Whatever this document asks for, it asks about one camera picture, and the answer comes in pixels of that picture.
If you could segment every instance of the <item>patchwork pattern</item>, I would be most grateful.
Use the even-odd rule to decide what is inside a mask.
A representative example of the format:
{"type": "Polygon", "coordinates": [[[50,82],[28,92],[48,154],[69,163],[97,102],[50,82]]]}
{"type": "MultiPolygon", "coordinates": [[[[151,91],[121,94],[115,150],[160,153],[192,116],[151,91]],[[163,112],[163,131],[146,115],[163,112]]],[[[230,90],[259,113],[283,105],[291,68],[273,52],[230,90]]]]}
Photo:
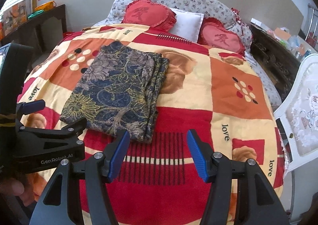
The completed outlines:
{"type": "MultiPolygon", "coordinates": [[[[96,51],[114,40],[140,51],[162,53],[171,63],[157,101],[153,143],[131,143],[119,177],[107,185],[120,223],[199,224],[210,185],[198,177],[193,164],[185,140],[189,129],[231,159],[254,158],[281,194],[280,137],[260,78],[249,64],[233,52],[183,41],[147,26],[116,24],[67,37],[27,78],[19,102],[43,98],[46,108],[24,116],[23,124],[50,129],[66,125],[59,121],[66,100],[96,51]]],[[[80,139],[85,142],[86,158],[112,141],[92,130],[85,130],[80,139]]],[[[36,199],[53,172],[30,175],[36,199]]],[[[87,213],[84,181],[80,190],[87,213]]],[[[228,224],[235,217],[236,191],[234,180],[228,224]]]]}

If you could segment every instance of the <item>heart-shaped pillow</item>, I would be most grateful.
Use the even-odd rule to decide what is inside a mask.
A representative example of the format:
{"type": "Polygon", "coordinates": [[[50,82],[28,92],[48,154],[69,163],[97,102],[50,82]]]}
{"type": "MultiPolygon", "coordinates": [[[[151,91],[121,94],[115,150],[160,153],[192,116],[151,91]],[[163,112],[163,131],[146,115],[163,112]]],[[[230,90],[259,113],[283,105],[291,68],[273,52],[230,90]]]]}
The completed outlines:
{"type": "Polygon", "coordinates": [[[226,30],[221,22],[206,21],[203,23],[198,43],[236,52],[242,56],[245,53],[245,47],[239,36],[226,30]]]}
{"type": "Polygon", "coordinates": [[[151,0],[135,0],[126,8],[122,23],[140,24],[169,31],[176,23],[175,13],[151,0]]]}

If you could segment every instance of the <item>red and orange blanket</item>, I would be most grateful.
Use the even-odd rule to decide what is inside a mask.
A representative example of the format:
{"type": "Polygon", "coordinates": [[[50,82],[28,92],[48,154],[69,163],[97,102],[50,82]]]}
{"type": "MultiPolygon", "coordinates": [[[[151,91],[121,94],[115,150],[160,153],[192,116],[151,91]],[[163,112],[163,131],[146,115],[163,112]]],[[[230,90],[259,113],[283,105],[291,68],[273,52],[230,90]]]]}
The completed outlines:
{"type": "MultiPolygon", "coordinates": [[[[44,99],[46,107],[22,118],[26,126],[61,129],[63,106],[102,45],[119,40],[131,48],[169,58],[158,97],[158,119],[151,144],[131,143],[119,177],[107,185],[122,224],[199,224],[209,184],[198,177],[186,144],[195,129],[201,139],[231,159],[254,158],[278,195],[284,153],[260,78],[239,54],[204,47],[143,25],[116,24],[67,37],[25,81],[19,102],[44,99]]],[[[85,130],[86,157],[102,151],[111,138],[85,130]]],[[[30,175],[38,198],[52,170],[30,175]]],[[[91,224],[81,181],[85,223],[91,224]]],[[[232,183],[228,224],[235,217],[237,183],[232,183]]]]}

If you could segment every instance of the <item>chinese character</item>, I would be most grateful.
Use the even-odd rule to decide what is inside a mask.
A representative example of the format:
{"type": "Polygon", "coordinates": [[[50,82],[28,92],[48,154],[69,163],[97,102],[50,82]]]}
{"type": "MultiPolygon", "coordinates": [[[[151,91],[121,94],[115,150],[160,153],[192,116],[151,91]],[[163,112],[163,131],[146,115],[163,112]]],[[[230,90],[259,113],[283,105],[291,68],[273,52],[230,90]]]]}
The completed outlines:
{"type": "Polygon", "coordinates": [[[136,13],[136,14],[132,15],[132,17],[137,17],[137,18],[139,19],[139,21],[142,21],[141,15],[142,15],[143,13],[147,13],[148,10],[149,10],[149,7],[139,7],[139,8],[136,8],[136,9],[134,10],[134,13],[136,13]]]}
{"type": "Polygon", "coordinates": [[[226,44],[227,46],[229,46],[227,43],[226,43],[226,39],[228,39],[227,35],[226,34],[219,34],[219,35],[215,35],[215,36],[218,36],[219,39],[216,39],[215,41],[220,41],[221,43],[224,43],[226,44]]]}

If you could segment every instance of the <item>blue floral fabric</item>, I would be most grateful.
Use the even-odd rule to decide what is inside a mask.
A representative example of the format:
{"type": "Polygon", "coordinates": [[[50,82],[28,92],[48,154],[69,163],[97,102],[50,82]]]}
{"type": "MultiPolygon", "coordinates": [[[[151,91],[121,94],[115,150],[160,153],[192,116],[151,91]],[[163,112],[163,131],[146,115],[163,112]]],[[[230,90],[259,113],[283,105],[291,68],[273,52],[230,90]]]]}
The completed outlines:
{"type": "Polygon", "coordinates": [[[66,101],[60,120],[87,118],[87,128],[150,143],[169,60],[114,41],[103,46],[66,101]]]}

